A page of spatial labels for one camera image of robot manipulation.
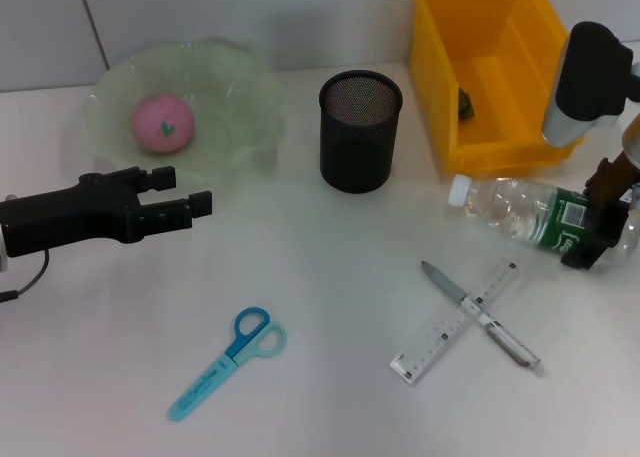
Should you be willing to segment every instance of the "green heart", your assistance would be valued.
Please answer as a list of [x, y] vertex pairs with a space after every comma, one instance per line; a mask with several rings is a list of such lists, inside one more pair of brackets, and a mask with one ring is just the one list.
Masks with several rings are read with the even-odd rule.
[[169, 125], [166, 122], [162, 123], [162, 133], [165, 137], [169, 137], [171, 134], [173, 134], [174, 130], [176, 130], [175, 125]]

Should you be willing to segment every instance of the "white wall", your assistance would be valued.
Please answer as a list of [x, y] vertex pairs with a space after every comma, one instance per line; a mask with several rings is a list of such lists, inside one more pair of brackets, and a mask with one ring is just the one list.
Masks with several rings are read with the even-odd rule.
[[92, 83], [104, 70], [81, 0], [0, 0], [0, 91]]
[[600, 22], [620, 40], [640, 40], [640, 0], [550, 0], [567, 30], [583, 20]]
[[221, 36], [278, 70], [404, 59], [412, 0], [87, 0], [110, 64], [162, 40]]

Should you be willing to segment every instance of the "black cable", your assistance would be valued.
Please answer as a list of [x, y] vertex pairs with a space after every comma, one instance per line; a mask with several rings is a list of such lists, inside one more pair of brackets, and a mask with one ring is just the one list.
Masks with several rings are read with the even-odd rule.
[[29, 282], [27, 285], [25, 285], [23, 288], [21, 288], [18, 291], [18, 296], [24, 294], [27, 290], [33, 287], [36, 284], [36, 282], [40, 280], [40, 277], [44, 275], [45, 271], [47, 270], [47, 267], [49, 267], [49, 249], [45, 249], [44, 251], [44, 263], [42, 264], [42, 268], [40, 269], [40, 272], [38, 272], [36, 276], [33, 279], [31, 279], [31, 282]]
[[20, 290], [8, 290], [5, 292], [0, 292], [0, 303], [7, 302], [8, 300], [15, 300], [18, 297], [20, 297], [22, 294], [24, 294], [27, 290], [33, 287], [36, 284], [36, 282], [40, 280], [40, 277], [44, 275], [45, 271], [47, 270], [47, 267], [49, 267], [49, 250], [48, 249], [44, 251], [44, 262], [42, 263], [42, 267], [40, 268], [40, 271], [36, 274], [36, 276], [33, 279], [31, 279], [31, 281]]

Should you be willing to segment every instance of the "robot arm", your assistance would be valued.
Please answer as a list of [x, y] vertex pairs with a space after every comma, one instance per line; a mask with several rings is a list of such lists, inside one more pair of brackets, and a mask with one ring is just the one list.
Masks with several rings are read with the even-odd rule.
[[151, 174], [132, 167], [85, 174], [68, 189], [0, 202], [0, 271], [6, 269], [7, 257], [45, 251], [46, 268], [48, 249], [54, 247], [94, 238], [130, 244], [147, 235], [188, 229], [192, 219], [212, 213], [209, 191], [158, 204], [138, 200], [139, 193], [175, 186], [173, 167]]
[[[640, 102], [640, 71], [633, 52], [603, 25], [582, 22], [571, 31], [545, 112], [542, 136], [554, 147], [564, 147], [596, 125], [615, 122], [627, 98]], [[640, 116], [626, 130], [623, 152], [613, 161], [603, 159], [585, 183], [589, 197], [587, 237], [562, 257], [562, 262], [589, 269], [609, 247], [615, 246], [628, 217], [620, 201], [640, 182]]]

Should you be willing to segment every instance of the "black mesh pen holder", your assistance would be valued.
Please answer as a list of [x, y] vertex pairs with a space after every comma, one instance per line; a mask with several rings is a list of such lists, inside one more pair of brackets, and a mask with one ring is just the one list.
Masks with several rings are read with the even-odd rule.
[[351, 70], [320, 91], [320, 171], [330, 185], [362, 194], [391, 173], [402, 93], [388, 77]]

